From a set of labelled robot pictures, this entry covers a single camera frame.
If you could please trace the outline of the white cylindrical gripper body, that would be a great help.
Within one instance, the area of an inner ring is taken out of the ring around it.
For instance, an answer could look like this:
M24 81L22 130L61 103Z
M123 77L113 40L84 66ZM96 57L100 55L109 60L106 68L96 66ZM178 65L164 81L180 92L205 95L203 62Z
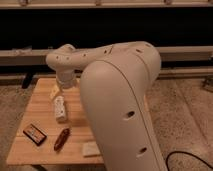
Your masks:
M72 88L77 84L75 72L73 70L57 71L56 82L62 89Z

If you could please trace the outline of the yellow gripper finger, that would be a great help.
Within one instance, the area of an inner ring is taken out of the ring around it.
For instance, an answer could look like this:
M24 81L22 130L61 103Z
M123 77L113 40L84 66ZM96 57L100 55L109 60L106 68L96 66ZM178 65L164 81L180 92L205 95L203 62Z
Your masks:
M58 96L59 94L61 93L61 89L60 87L55 84L51 90L51 93L50 93L50 99L53 100L56 96Z

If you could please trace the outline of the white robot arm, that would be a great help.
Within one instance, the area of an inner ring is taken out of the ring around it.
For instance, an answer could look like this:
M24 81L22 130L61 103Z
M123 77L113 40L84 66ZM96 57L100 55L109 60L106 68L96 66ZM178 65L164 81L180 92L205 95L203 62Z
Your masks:
M64 45L46 56L58 85L80 77L80 98L107 171L167 171L145 93L161 70L160 54L144 41L77 50Z

